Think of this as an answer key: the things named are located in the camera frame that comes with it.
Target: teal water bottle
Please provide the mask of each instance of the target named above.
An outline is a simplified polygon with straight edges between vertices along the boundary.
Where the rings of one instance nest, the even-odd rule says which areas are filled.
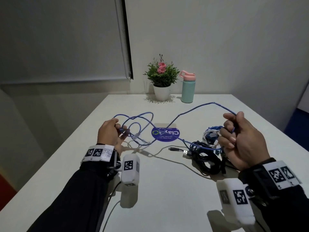
[[[191,103],[193,102],[195,90],[195,73],[181,71],[179,75],[183,78],[181,101],[184,103]]]

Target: tabletop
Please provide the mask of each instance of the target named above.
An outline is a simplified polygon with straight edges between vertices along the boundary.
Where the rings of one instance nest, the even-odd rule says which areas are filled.
[[[195,95],[193,103],[185,104],[180,101],[180,95],[172,95],[166,102],[155,101],[153,95],[108,95],[0,212],[0,231],[26,231],[29,228],[78,170],[86,150],[96,143],[98,128],[105,120],[120,113],[136,116],[151,111],[154,124],[169,124],[178,114],[208,102],[219,103],[234,112],[243,111],[265,136],[270,155],[288,164],[303,182],[308,195],[309,153],[234,96]],[[224,123],[222,114],[225,112],[217,105],[206,105],[180,116],[174,125],[181,138],[191,142],[201,140],[208,127]],[[125,117],[118,118],[121,124],[126,120]],[[142,126],[147,124],[143,119],[138,122]],[[152,128],[149,125],[140,137],[152,141]],[[138,132],[138,126],[133,125],[131,132]],[[223,176],[203,175],[181,152],[168,150],[170,146],[183,147],[180,140],[157,140],[139,149],[130,138],[126,141],[122,157],[137,153],[140,182],[137,187],[119,186],[111,198],[101,231],[104,226],[105,232],[239,229],[225,222],[221,213],[216,180]],[[237,172],[227,169],[227,175],[237,177]],[[110,188],[119,180],[116,176]]]

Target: hand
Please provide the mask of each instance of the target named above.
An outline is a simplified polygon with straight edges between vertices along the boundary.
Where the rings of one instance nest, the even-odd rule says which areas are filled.
[[[237,169],[242,171],[270,158],[263,134],[252,126],[242,111],[236,116],[225,113],[223,117],[227,121],[224,122],[224,128],[220,129],[222,136],[218,142]]]
[[[114,146],[114,149],[121,154],[121,144],[129,135],[130,130],[124,125],[123,129],[125,132],[119,131],[121,125],[117,124],[119,120],[117,118],[113,118],[111,120],[105,121],[102,126],[98,130],[98,141],[97,143],[102,143],[106,145]]]

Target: potted plant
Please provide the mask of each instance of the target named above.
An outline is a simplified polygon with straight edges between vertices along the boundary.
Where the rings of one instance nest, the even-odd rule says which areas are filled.
[[[174,67],[173,62],[164,63],[162,57],[163,55],[160,54],[159,63],[154,58],[154,61],[148,64],[149,70],[143,75],[146,75],[154,85],[156,99],[166,101],[170,95],[170,87],[178,80],[177,75],[180,71]]]

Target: red object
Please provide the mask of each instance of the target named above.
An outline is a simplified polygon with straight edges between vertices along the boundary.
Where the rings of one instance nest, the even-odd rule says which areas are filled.
[[[16,190],[0,175],[0,211],[16,193]]]

